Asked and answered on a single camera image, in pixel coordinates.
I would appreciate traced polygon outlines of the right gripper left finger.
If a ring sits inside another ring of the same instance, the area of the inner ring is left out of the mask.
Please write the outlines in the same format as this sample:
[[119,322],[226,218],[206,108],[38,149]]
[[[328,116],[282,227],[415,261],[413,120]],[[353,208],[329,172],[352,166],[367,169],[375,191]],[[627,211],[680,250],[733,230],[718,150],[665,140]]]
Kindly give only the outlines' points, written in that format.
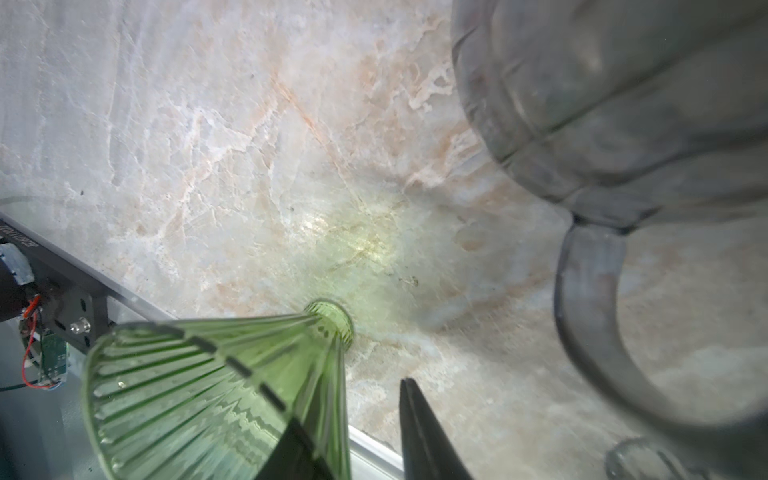
[[255,480],[333,480],[326,461],[300,422],[291,419]]

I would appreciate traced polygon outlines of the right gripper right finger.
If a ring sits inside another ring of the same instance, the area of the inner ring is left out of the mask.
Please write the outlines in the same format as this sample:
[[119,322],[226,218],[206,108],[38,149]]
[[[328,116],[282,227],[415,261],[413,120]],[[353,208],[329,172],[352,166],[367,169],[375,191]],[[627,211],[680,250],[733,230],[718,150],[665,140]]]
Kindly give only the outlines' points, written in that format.
[[472,479],[412,378],[400,382],[399,420],[406,479]]

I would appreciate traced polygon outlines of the green glass dripper cone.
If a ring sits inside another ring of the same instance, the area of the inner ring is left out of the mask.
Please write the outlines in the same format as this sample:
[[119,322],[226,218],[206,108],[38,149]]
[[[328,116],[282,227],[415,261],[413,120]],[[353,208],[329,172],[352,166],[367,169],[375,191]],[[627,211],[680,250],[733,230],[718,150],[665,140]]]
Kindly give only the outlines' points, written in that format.
[[296,419],[334,479],[351,475],[345,355],[353,325],[298,313],[116,326],[87,354],[83,415],[111,479],[254,479]]

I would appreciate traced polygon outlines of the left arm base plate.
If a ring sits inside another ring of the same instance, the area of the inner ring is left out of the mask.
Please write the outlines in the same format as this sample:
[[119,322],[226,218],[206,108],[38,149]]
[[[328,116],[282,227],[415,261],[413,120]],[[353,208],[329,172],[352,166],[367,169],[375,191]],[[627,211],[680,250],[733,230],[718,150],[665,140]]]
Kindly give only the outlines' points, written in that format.
[[1,220],[3,321],[36,304],[45,328],[87,353],[110,330],[107,297],[102,282],[63,251]]

